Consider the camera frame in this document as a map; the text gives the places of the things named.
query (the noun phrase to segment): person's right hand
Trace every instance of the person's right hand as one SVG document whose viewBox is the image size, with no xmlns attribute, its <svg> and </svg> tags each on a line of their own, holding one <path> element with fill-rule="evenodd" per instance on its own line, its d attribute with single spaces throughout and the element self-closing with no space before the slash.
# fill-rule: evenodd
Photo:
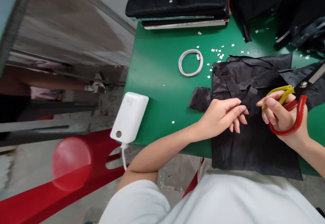
<svg viewBox="0 0 325 224">
<path fill-rule="evenodd" d="M 284 94 L 284 90 L 271 93 L 269 96 L 264 97 L 257 106 L 261 107 L 265 105 L 262 111 L 262 118 L 266 124 L 271 123 L 275 130 L 286 131 L 290 129 L 297 117 L 297 109 L 294 108 L 290 112 L 287 111 L 284 106 L 292 102 L 296 97 L 293 94 L 289 94 L 288 98 L 281 105 L 278 100 Z M 288 136 L 278 136 L 279 139 L 284 141 L 289 147 L 294 148 L 299 143 L 303 143 L 309 138 L 307 131 L 307 106 L 304 107 L 304 116 L 300 128 L 293 134 Z"/>
</svg>

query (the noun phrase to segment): green tabletop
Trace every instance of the green tabletop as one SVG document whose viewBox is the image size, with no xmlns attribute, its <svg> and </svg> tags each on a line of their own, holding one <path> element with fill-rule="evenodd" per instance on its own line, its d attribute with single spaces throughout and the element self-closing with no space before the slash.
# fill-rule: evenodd
<svg viewBox="0 0 325 224">
<path fill-rule="evenodd" d="M 149 102 L 132 144 L 145 147 L 201 118 L 202 113 L 188 108 L 188 103 L 195 87 L 212 87 L 210 69 L 220 59 L 217 56 L 219 52 L 212 52 L 211 49 L 221 50 L 220 54 L 224 54 L 222 62 L 229 55 L 247 55 L 247 52 L 252 57 L 293 53 L 292 66 L 297 68 L 321 59 L 314 52 L 295 51 L 291 45 L 276 52 L 273 47 L 276 30 L 275 20 L 258 20 L 251 24 L 253 42 L 245 43 L 232 16 L 227 26 L 219 27 L 145 30 L 138 24 L 125 93 L 131 91 L 146 95 Z M 178 69 L 178 59 L 184 51 L 196 49 L 197 46 L 203 55 L 203 68 L 194 77 L 186 77 Z M 306 60 L 306 55 L 310 55 L 310 59 Z M 195 54 L 189 54 L 183 59 L 185 73 L 196 71 L 198 65 Z M 325 145 L 325 130 L 322 128 L 325 125 L 324 115 L 325 104 L 308 114 L 310 136 L 322 145 Z M 182 153 L 211 158 L 211 140 L 192 143 Z M 317 174 L 302 158 L 299 163 L 303 174 Z"/>
</svg>

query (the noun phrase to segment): forearm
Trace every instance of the forearm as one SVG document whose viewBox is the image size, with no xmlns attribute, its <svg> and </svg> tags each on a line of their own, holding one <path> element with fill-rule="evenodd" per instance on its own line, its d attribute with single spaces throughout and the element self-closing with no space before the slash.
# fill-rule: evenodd
<svg viewBox="0 0 325 224">
<path fill-rule="evenodd" d="M 157 172 L 188 144 L 198 141 L 196 125 L 160 138 L 145 147 L 128 166 L 136 173 Z"/>
<path fill-rule="evenodd" d="M 325 147 L 311 138 L 297 143 L 293 149 L 325 179 Z"/>
</svg>

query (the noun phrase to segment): scissor blade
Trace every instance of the scissor blade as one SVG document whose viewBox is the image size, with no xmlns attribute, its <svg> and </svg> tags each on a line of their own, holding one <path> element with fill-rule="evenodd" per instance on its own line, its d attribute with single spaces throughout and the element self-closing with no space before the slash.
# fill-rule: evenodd
<svg viewBox="0 0 325 224">
<path fill-rule="evenodd" d="M 307 77 L 305 77 L 297 86 L 295 87 L 295 94 L 297 99 L 304 94 L 314 83 L 316 83 L 320 78 L 325 75 L 325 62 L 315 68 Z"/>
</svg>

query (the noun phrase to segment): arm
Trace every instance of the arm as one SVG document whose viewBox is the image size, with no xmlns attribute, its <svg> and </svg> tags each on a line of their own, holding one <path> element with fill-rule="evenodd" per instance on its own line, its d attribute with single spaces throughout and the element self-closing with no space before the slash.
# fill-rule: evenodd
<svg viewBox="0 0 325 224">
<path fill-rule="evenodd" d="M 256 105 L 266 105 L 262 118 L 266 124 L 272 123 L 277 131 L 285 131 L 292 127 L 296 120 L 297 110 L 288 112 L 277 100 L 284 91 L 277 91 L 261 99 Z M 290 103 L 295 96 L 290 94 L 284 103 Z M 278 136 L 289 147 L 304 158 L 318 173 L 325 178 L 325 147 L 312 140 L 307 131 L 307 106 L 304 108 L 304 118 L 300 128 L 288 136 Z"/>
<path fill-rule="evenodd" d="M 228 127 L 239 133 L 239 120 L 247 124 L 246 107 L 237 98 L 212 100 L 202 118 L 178 132 L 158 139 L 145 147 L 131 162 L 116 191 L 137 180 L 157 182 L 158 170 L 192 142 L 215 137 Z"/>
</svg>

